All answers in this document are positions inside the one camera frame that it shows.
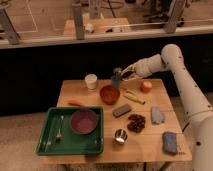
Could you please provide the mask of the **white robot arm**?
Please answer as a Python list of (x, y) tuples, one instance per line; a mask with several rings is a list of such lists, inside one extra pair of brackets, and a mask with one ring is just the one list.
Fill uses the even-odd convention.
[(181, 49), (165, 45), (160, 54), (143, 58), (121, 71), (122, 79), (146, 78), (156, 72), (171, 71), (192, 125), (194, 147), (192, 171), (213, 171), (213, 106), (188, 72)]

